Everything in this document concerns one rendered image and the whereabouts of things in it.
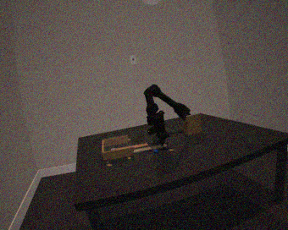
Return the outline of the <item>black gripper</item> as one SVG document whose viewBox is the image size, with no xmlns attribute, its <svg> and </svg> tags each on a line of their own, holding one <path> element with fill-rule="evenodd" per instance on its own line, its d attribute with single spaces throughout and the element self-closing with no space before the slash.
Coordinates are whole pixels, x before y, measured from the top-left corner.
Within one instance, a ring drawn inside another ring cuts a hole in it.
<svg viewBox="0 0 288 230">
<path fill-rule="evenodd" d="M 169 138 L 169 133 L 166 132 L 165 123 L 157 123 L 155 124 L 158 128 L 157 137 L 160 140 L 161 145 L 164 145 L 166 138 Z"/>
</svg>

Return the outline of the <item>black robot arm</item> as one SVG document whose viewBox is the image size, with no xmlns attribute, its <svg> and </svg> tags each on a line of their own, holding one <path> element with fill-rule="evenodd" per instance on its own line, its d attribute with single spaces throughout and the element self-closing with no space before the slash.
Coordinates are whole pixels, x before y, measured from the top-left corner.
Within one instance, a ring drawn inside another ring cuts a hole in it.
<svg viewBox="0 0 288 230">
<path fill-rule="evenodd" d="M 158 133 L 158 128 L 155 124 L 163 123 L 163 115 L 165 114 L 165 112 L 163 111 L 159 111 L 158 113 L 156 113 L 158 111 L 158 105 L 154 102 L 153 96 L 158 97 L 167 104 L 169 104 L 174 109 L 174 112 L 176 112 L 183 121 L 185 120 L 186 116 L 191 115 L 191 110 L 186 105 L 176 102 L 167 95 L 165 95 L 156 84 L 152 84 L 150 87 L 146 88 L 146 90 L 144 91 L 144 95 L 147 101 L 147 123 L 151 126 L 154 125 L 153 127 L 147 129 L 149 135 Z"/>
</svg>

